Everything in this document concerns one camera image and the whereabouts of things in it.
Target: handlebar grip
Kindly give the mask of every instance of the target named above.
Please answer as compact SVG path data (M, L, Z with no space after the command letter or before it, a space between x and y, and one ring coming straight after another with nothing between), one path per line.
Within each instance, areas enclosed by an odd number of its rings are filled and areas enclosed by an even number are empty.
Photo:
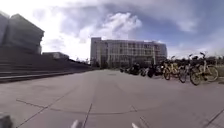
M203 56L205 56L205 54L204 54L204 53L202 53L202 52L200 52L200 54L201 54L201 55L203 55Z

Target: sky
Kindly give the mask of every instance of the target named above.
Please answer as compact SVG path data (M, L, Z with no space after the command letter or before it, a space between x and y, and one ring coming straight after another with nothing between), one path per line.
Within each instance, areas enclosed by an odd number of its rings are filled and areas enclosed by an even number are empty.
M90 38L156 40L168 56L224 55L223 0L0 0L45 31L43 52L90 56Z

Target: building facade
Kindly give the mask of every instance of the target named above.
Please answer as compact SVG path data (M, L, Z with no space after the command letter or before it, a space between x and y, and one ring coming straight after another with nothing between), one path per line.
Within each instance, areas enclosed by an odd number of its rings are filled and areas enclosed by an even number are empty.
M19 14L11 16L3 41L4 46L13 46L40 54L40 42L44 31Z
M43 52L42 55L49 56L54 59L69 59L69 56L61 52Z
M91 64L101 67L130 66L133 63L149 65L167 58L165 44L155 41L91 39Z
M0 45L3 43L8 22L9 22L9 16L0 11Z

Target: yellow bicycle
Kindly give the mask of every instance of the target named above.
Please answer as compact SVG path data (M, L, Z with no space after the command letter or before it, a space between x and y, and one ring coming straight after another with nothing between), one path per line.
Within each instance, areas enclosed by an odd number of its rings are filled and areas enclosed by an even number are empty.
M190 70L190 81L193 85L197 86L200 84L201 80L213 82L218 79L219 73L215 66L208 65L204 53L200 53L202 61L196 62L192 69Z

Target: large white building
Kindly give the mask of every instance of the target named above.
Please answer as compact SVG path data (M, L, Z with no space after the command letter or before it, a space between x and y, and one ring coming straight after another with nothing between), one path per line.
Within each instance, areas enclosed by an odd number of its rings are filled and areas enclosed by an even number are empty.
M158 63L167 58L165 44L155 41L102 40L91 38L91 64L104 67L130 66L133 63Z

